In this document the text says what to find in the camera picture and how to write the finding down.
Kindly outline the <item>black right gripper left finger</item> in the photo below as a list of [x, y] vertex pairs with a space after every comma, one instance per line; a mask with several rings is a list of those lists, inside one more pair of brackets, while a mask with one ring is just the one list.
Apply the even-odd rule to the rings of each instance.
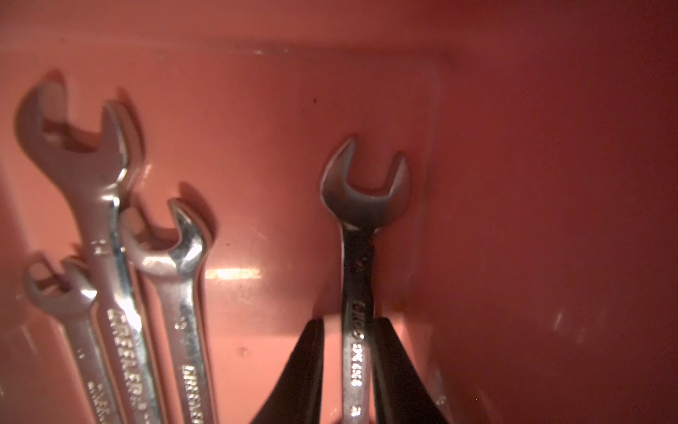
[[324, 374], [325, 325], [310, 320], [279, 379], [252, 423], [319, 423]]

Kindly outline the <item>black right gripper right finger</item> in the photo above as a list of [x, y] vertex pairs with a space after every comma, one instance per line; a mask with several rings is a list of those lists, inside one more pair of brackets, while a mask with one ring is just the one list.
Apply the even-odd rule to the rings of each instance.
[[390, 319], [375, 319], [371, 330], [377, 422], [445, 423]]

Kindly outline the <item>medium silver Greener wrench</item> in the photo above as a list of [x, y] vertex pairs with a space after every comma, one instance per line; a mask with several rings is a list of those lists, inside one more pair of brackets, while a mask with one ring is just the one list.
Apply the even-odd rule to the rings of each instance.
[[168, 207], [178, 232], [171, 246], [153, 249], [142, 244], [139, 230], [144, 220], [133, 207], [122, 212], [119, 234], [129, 263], [157, 293], [183, 422], [215, 423], [199, 295], [212, 234], [199, 212], [185, 201], [171, 199]]

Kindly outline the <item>pink plastic storage box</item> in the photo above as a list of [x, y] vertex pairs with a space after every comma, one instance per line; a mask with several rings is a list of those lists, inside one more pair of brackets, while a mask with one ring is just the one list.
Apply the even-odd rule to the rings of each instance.
[[248, 423], [298, 335], [326, 320], [321, 420], [341, 415], [341, 242], [321, 202], [333, 151], [411, 197], [377, 236], [374, 290], [448, 416], [677, 420], [674, 1], [4, 1], [1, 420], [90, 423], [58, 323], [21, 273], [83, 245], [22, 152], [19, 101], [62, 82], [80, 143], [132, 113], [132, 201], [215, 237], [202, 283], [214, 407]]

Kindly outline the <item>dark silver small wrench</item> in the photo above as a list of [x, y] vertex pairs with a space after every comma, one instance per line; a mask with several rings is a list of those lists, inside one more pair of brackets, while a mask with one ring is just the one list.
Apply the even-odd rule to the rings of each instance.
[[349, 137], [329, 159], [321, 178], [325, 207], [335, 216], [342, 240], [342, 423], [370, 422], [374, 319], [374, 234], [404, 213], [411, 173], [404, 153], [395, 154], [389, 175], [374, 191], [357, 189], [349, 171], [357, 138]]

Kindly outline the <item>small silver Greener wrench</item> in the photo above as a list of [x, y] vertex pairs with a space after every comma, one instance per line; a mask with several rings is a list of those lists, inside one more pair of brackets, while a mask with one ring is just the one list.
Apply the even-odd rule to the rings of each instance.
[[63, 329], [96, 422], [122, 423], [116, 390], [92, 319], [98, 291], [83, 261], [71, 256], [61, 265], [64, 272], [57, 274], [40, 257], [28, 263], [22, 275], [26, 296]]

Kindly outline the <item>large silver Greener wrench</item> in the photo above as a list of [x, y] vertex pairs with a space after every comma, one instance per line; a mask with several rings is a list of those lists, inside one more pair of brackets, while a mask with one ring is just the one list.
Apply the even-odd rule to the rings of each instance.
[[143, 302], [134, 291], [119, 234], [121, 210], [143, 164], [141, 138], [130, 111], [121, 102], [107, 100], [96, 148], [67, 148], [65, 143], [75, 138], [67, 120], [65, 86], [44, 81], [20, 101], [14, 132], [24, 153], [72, 210], [98, 291], [95, 316], [126, 422], [165, 422]]

